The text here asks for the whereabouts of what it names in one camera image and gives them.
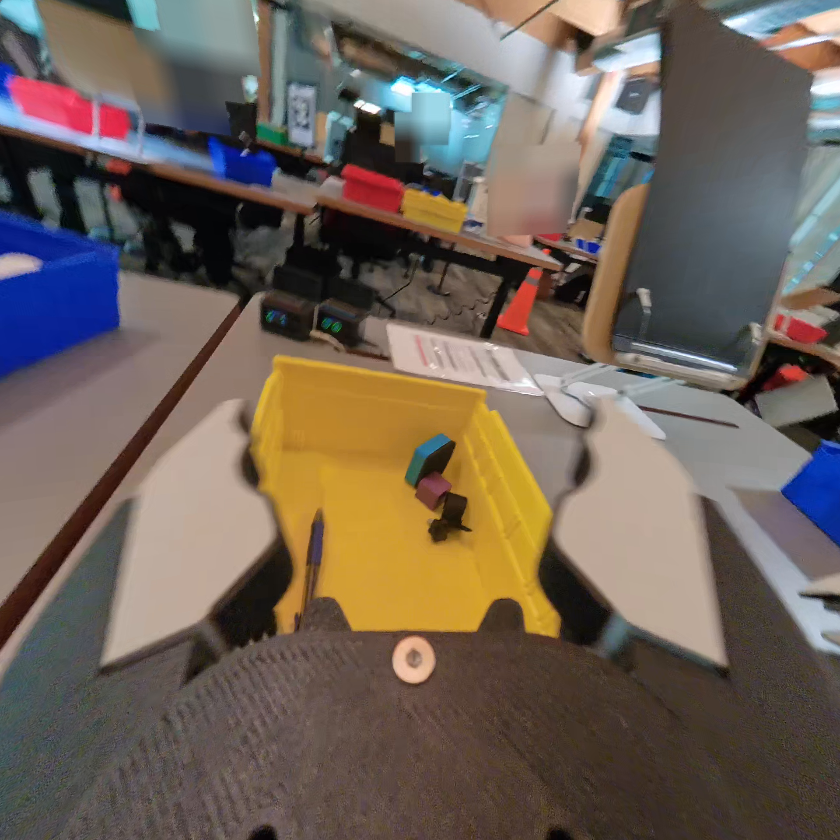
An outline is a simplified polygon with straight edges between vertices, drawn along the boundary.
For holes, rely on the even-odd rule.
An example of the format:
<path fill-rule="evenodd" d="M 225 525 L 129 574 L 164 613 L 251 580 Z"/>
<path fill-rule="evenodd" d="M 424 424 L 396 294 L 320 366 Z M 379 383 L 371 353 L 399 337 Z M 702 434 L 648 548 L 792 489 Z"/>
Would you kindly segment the black screen with tan frame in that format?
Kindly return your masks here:
<path fill-rule="evenodd" d="M 650 181 L 616 200 L 581 340 L 593 362 L 726 392 L 756 372 L 809 151 L 813 74 L 675 2 Z"/>

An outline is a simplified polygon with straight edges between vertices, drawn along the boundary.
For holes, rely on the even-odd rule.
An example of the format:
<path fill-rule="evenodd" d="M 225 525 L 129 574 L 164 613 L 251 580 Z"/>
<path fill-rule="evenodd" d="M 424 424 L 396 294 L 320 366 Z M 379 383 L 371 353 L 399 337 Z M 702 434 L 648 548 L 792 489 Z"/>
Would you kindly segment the purple cube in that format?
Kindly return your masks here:
<path fill-rule="evenodd" d="M 428 510 L 436 511 L 445 503 L 451 483 L 440 473 L 432 472 L 421 478 L 415 489 L 415 498 Z"/>

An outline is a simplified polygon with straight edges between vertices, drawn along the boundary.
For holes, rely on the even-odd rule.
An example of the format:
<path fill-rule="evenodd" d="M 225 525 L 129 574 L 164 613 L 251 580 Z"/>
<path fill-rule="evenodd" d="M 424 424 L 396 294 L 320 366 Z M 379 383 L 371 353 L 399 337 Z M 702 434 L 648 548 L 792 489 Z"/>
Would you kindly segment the blue ballpoint pen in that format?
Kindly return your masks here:
<path fill-rule="evenodd" d="M 301 604 L 295 615 L 294 631 L 301 629 L 302 619 L 311 602 L 317 596 L 319 574 L 322 564 L 325 521 L 321 508 L 316 510 L 311 521 L 307 557 L 304 569 Z"/>

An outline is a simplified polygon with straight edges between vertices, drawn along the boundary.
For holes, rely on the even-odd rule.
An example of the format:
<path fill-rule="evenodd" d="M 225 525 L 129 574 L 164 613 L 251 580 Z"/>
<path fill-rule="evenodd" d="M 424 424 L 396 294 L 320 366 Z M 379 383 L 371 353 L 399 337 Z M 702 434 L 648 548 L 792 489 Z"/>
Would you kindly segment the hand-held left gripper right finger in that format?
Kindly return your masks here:
<path fill-rule="evenodd" d="M 711 671 L 729 656 L 707 521 L 684 467 L 600 399 L 559 499 L 539 584 L 559 638 L 618 660 L 635 642 Z"/>

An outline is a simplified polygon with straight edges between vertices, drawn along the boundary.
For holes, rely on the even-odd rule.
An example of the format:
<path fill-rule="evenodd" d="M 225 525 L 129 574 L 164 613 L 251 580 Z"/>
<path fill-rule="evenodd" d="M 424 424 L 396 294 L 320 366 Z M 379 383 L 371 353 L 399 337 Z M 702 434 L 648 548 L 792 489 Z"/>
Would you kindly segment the blue black foam block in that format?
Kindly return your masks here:
<path fill-rule="evenodd" d="M 443 475 L 455 447 L 455 441 L 445 434 L 437 434 L 417 446 L 406 470 L 406 483 L 416 489 L 428 476 Z"/>

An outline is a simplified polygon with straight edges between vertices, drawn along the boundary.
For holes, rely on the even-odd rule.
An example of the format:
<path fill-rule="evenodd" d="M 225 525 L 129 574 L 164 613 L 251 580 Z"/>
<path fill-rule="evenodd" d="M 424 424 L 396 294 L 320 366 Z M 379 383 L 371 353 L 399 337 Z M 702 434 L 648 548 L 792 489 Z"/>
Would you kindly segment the white marker poster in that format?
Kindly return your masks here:
<path fill-rule="evenodd" d="M 304 150 L 313 148 L 316 142 L 317 121 L 316 86 L 289 82 L 287 84 L 287 138 L 291 145 Z"/>

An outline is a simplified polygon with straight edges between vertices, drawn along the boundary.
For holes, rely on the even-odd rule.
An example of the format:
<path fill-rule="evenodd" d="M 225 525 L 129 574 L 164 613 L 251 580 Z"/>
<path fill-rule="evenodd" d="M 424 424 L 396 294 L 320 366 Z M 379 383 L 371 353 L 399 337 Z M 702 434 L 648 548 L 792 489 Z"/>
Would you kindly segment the printed paper sheet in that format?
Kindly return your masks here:
<path fill-rule="evenodd" d="M 385 326 L 385 335 L 392 364 L 399 372 L 484 390 L 543 395 L 508 347 L 396 322 Z"/>

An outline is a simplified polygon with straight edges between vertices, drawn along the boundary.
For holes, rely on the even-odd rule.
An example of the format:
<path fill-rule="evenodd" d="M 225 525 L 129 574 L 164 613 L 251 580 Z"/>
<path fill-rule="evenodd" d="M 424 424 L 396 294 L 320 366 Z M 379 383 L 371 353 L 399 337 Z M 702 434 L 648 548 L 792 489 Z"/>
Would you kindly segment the black plastic part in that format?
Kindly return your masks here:
<path fill-rule="evenodd" d="M 427 532 L 434 543 L 441 543 L 454 532 L 472 532 L 463 522 L 468 505 L 467 497 L 452 491 L 445 494 L 440 516 L 428 523 Z"/>

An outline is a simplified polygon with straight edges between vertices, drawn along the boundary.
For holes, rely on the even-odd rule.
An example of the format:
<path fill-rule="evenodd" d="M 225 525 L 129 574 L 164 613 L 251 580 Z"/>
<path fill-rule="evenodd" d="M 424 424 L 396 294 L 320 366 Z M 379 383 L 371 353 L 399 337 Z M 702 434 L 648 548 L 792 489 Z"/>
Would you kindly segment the white tablet stand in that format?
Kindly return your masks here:
<path fill-rule="evenodd" d="M 554 411 L 568 424 L 578 428 L 588 428 L 592 425 L 595 410 L 602 402 L 613 403 L 619 412 L 629 418 L 650 438 L 663 442 L 665 432 L 651 419 L 650 413 L 658 413 L 677 419 L 719 426 L 729 429 L 739 429 L 733 422 L 722 421 L 708 416 L 675 413 L 665 409 L 645 408 L 635 403 L 634 398 L 643 394 L 663 390 L 669 386 L 683 385 L 684 382 L 673 377 L 678 368 L 670 363 L 661 363 L 654 359 L 652 372 L 642 371 L 633 375 L 633 381 L 621 388 L 610 388 L 597 385 L 595 380 L 604 375 L 619 372 L 618 364 L 593 363 L 580 369 L 574 374 L 562 377 L 552 377 L 539 374 L 536 382 L 541 385 L 543 392 Z"/>

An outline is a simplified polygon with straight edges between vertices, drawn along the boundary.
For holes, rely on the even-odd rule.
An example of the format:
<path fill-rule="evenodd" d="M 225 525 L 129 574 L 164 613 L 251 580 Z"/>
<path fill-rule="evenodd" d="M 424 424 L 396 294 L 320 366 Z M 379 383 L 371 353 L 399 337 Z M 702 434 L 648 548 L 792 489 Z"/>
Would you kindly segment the long wooden top table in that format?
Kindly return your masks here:
<path fill-rule="evenodd" d="M 310 183 L 284 176 L 279 190 L 261 185 L 245 185 L 215 175 L 206 156 L 202 157 L 199 166 L 195 167 L 148 159 L 136 154 L 126 143 L 96 140 L 77 133 L 53 136 L 3 124 L 2 134 L 19 140 L 47 145 L 79 156 L 86 154 L 102 155 L 109 159 L 122 161 L 133 169 L 168 182 L 201 188 L 219 195 L 283 209 L 294 214 L 308 216 L 319 205 L 318 189 Z"/>

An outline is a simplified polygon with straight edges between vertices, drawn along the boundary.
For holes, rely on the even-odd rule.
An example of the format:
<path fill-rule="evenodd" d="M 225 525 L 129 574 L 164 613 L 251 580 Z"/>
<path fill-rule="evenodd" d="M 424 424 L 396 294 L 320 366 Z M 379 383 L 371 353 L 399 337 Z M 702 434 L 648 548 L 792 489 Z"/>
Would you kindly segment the red plastic bin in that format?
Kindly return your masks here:
<path fill-rule="evenodd" d="M 71 131 L 95 134 L 95 108 L 100 137 L 125 140 L 132 129 L 127 111 L 85 99 L 78 92 L 55 83 L 11 76 L 6 79 L 6 90 L 24 115 Z"/>
<path fill-rule="evenodd" d="M 346 164 L 341 172 L 342 198 L 390 214 L 401 211 L 405 185 L 396 178 Z"/>

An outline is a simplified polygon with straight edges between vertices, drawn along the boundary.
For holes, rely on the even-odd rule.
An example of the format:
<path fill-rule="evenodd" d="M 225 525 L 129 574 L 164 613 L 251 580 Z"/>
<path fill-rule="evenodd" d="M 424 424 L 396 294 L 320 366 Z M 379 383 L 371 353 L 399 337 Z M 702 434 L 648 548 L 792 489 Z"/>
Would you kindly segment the black charger box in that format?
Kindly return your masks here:
<path fill-rule="evenodd" d="M 288 340 L 310 340 L 317 305 L 281 290 L 268 291 L 259 304 L 259 326 Z"/>
<path fill-rule="evenodd" d="M 368 313 L 338 299 L 329 298 L 318 305 L 314 328 L 342 346 L 354 348 L 364 342 L 364 321 Z"/>

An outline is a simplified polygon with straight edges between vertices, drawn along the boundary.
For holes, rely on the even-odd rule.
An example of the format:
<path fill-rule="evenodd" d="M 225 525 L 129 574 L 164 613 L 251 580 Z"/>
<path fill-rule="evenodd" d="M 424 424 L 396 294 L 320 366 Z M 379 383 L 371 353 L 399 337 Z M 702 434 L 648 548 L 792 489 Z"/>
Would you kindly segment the yellow plastic bin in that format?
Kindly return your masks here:
<path fill-rule="evenodd" d="M 437 434 L 455 442 L 444 477 L 467 498 L 470 528 L 442 542 L 405 480 L 415 449 Z M 474 632 L 491 603 L 512 599 L 528 633 L 559 635 L 539 582 L 550 505 L 485 391 L 278 355 L 251 436 L 292 563 L 275 607 L 280 633 L 300 612 L 321 511 L 316 595 L 339 603 L 353 630 Z"/>

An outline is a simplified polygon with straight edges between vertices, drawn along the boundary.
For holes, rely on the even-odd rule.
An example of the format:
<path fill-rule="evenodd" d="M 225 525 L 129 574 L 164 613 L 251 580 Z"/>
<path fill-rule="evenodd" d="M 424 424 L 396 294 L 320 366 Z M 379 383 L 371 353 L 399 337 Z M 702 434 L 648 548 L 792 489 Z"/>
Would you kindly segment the small yellow bin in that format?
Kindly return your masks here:
<path fill-rule="evenodd" d="M 465 203 L 415 187 L 407 187 L 402 198 L 401 214 L 406 220 L 447 233 L 460 233 L 467 212 Z"/>

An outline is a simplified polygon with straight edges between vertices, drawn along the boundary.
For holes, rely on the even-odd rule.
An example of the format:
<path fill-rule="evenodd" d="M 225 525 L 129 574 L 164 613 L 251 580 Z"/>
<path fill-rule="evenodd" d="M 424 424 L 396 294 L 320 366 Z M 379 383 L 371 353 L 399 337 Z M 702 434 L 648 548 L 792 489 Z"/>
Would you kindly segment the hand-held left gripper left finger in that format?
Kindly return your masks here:
<path fill-rule="evenodd" d="M 194 642 L 213 660 L 277 633 L 291 582 L 258 489 L 247 404 L 219 403 L 154 463 L 133 497 L 100 669 Z"/>

